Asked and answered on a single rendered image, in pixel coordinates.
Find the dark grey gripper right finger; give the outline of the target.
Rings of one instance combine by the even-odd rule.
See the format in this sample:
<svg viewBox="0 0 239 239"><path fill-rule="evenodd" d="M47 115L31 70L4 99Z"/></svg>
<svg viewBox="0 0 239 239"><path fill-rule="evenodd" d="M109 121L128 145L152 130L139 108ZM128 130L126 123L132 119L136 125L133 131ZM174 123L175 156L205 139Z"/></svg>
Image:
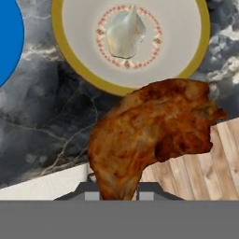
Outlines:
<svg viewBox="0 0 239 239"><path fill-rule="evenodd" d="M175 196L162 189L157 182L140 182L136 190L137 201L159 201L159 200L179 200L182 198Z"/></svg>

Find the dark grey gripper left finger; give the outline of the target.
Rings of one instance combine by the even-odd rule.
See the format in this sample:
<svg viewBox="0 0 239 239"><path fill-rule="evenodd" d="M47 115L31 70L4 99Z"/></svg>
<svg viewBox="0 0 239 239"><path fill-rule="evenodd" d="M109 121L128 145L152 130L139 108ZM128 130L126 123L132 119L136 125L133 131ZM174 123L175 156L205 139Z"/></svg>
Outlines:
<svg viewBox="0 0 239 239"><path fill-rule="evenodd" d="M93 182L81 182L74 191L57 198L57 201L67 200L100 201L101 194L99 187Z"/></svg>

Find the brown roasted chicken drumstick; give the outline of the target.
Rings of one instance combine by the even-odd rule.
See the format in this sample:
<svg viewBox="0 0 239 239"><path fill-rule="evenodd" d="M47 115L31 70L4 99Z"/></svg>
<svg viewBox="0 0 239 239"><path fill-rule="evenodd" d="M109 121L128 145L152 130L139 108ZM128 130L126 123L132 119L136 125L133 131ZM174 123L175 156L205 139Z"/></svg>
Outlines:
<svg viewBox="0 0 239 239"><path fill-rule="evenodd" d="M91 132L88 157L102 198L132 200L155 162L211 150L210 128L228 117L207 83L170 78L127 94Z"/></svg>

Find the white garlic bulb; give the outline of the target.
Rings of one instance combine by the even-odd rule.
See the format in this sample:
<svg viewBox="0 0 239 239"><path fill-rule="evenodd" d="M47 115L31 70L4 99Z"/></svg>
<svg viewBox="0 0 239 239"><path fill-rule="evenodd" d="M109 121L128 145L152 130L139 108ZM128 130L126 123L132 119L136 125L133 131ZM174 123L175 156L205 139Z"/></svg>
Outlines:
<svg viewBox="0 0 239 239"><path fill-rule="evenodd" d="M136 5L117 13L106 30L106 41L112 56L131 59L146 37L146 26L137 14Z"/></svg>

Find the blue bowl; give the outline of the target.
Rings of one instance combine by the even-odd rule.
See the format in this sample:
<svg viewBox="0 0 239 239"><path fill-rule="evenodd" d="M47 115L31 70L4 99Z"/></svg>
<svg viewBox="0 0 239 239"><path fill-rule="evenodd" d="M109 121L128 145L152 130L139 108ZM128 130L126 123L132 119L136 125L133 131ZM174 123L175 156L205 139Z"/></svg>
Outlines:
<svg viewBox="0 0 239 239"><path fill-rule="evenodd" d="M14 72L23 49L24 25L16 0L0 0L0 88Z"/></svg>

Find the white cupboard front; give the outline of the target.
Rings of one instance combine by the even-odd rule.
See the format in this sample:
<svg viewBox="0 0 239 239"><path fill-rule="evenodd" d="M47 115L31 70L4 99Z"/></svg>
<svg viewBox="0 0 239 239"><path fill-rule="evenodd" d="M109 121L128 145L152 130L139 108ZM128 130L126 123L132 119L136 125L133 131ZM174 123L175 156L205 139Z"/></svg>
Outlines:
<svg viewBox="0 0 239 239"><path fill-rule="evenodd" d="M53 201L87 181L87 163L0 189L0 201Z"/></svg>

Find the white plate with yellow rim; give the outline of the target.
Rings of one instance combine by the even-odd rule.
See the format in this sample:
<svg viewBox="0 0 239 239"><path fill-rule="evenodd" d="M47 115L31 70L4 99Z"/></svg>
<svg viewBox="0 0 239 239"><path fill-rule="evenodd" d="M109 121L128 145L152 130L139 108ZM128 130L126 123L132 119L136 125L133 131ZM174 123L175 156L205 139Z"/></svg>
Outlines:
<svg viewBox="0 0 239 239"><path fill-rule="evenodd" d="M132 59L110 55L105 33L112 18L137 6L147 28ZM94 87L123 96L151 82L188 78L209 42L205 0L52 0L52 29L66 61Z"/></svg>

